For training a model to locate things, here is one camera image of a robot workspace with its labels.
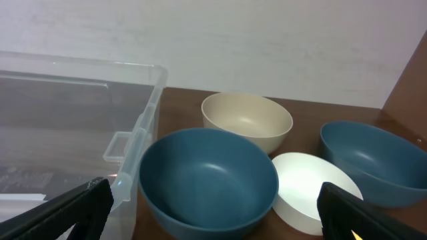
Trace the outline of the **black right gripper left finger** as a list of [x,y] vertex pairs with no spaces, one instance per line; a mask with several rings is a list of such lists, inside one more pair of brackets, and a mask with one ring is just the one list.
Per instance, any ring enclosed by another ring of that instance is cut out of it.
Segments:
[[1,224],[1,240],[99,239],[113,206],[109,181],[94,178]]

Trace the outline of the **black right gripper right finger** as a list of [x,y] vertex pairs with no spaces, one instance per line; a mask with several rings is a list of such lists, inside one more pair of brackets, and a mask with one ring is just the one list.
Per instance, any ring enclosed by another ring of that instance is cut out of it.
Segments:
[[325,240],[426,240],[426,235],[379,212],[331,182],[317,199]]

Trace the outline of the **small white bowl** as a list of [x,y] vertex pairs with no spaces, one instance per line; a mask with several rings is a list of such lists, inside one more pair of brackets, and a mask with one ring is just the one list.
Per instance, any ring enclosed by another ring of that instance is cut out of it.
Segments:
[[357,198],[363,198],[348,175],[314,155],[283,153],[272,163],[279,179],[278,197],[273,209],[281,220],[302,233],[322,235],[317,199],[323,183],[331,182]]

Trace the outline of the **dark blue bowl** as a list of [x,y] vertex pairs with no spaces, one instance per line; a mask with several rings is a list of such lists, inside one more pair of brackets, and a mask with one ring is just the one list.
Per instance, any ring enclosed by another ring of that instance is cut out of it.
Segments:
[[426,198],[426,152],[372,125],[329,122],[320,130],[320,155],[345,172],[365,201],[387,208]]
[[279,183],[272,160],[251,141],[190,128],[146,150],[139,188],[176,239],[243,239],[274,205]]

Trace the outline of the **beige bowl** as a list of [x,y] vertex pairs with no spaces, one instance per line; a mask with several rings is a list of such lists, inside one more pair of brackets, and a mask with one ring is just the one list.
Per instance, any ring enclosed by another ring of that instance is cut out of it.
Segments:
[[215,93],[203,100],[201,113],[204,127],[245,137],[266,154],[278,149],[294,124],[286,108],[251,93]]

